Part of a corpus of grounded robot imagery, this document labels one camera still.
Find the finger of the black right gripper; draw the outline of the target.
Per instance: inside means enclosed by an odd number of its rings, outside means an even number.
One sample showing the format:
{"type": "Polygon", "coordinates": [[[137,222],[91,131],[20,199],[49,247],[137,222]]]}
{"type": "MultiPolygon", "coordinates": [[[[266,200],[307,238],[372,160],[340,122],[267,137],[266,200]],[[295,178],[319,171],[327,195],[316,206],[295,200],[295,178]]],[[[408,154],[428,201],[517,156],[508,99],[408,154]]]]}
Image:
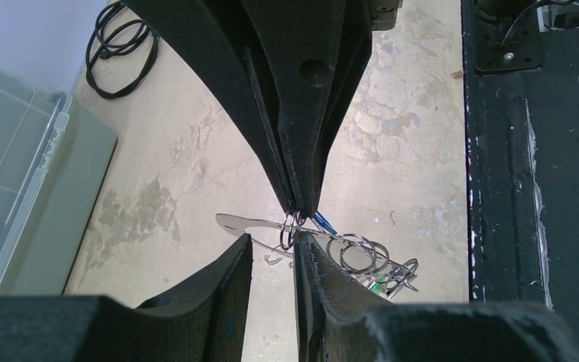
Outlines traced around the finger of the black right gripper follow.
{"type": "Polygon", "coordinates": [[[318,209],[329,148],[369,59],[368,1],[245,1],[274,79],[292,210],[318,209]]]}
{"type": "Polygon", "coordinates": [[[127,1],[207,86],[255,152],[285,212],[295,209],[275,130],[279,99],[241,1],[127,1]]]}

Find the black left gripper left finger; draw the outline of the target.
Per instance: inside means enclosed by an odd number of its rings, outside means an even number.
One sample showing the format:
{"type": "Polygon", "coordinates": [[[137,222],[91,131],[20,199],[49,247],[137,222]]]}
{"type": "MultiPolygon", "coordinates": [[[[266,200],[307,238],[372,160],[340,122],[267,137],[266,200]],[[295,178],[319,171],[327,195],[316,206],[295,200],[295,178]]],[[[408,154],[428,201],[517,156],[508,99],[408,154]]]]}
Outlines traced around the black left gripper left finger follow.
{"type": "Polygon", "coordinates": [[[252,270],[244,234],[135,308],[103,295],[0,297],[0,361],[239,361],[252,270]]]}

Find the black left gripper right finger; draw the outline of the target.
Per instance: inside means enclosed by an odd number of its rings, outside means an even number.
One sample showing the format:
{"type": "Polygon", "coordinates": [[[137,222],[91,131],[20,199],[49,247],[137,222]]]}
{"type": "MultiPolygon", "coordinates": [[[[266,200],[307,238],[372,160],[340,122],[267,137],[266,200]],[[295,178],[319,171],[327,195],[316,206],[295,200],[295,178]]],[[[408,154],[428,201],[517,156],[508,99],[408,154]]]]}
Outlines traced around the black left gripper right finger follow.
{"type": "Polygon", "coordinates": [[[301,361],[574,361],[577,344],[526,302],[393,304],[367,290],[309,232],[294,245],[301,361]]]}

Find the large metal keyring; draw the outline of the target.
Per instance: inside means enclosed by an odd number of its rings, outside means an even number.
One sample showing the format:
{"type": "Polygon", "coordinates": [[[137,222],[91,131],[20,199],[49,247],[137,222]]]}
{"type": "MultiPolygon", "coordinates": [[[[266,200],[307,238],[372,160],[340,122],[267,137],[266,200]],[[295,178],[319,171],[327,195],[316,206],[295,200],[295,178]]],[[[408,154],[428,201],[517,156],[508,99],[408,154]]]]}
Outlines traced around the large metal keyring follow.
{"type": "Polygon", "coordinates": [[[370,279],[386,277],[388,294],[380,297],[394,301],[395,296],[403,289],[418,292],[418,288],[412,284],[418,277],[418,260],[412,258],[405,262],[396,262],[385,245],[362,235],[339,232],[337,235],[331,235],[322,232],[316,225],[314,229],[310,229],[305,227],[305,221],[298,216],[285,216],[283,222],[273,222],[218,213],[215,220],[224,231],[234,236],[242,235],[248,229],[254,228],[267,228],[278,232],[279,238],[274,246],[253,240],[255,245],[267,250],[264,260],[269,265],[292,258],[293,245],[298,240],[298,233],[307,232],[315,238],[328,260],[342,268],[366,289],[370,279]]]}

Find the key with blue tag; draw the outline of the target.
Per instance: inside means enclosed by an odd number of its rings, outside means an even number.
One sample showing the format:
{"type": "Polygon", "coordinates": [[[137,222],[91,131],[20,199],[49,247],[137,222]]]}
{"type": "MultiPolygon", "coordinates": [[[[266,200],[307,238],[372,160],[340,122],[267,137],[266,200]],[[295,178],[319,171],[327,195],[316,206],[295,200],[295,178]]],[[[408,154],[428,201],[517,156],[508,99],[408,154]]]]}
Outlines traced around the key with blue tag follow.
{"type": "Polygon", "coordinates": [[[326,219],[326,217],[320,213],[320,212],[316,212],[313,217],[311,218],[313,224],[316,225],[316,227],[319,228],[319,230],[321,230],[322,232],[326,232],[328,234],[331,235],[337,235],[338,232],[333,228],[333,226],[329,223],[329,221],[326,219]]]}

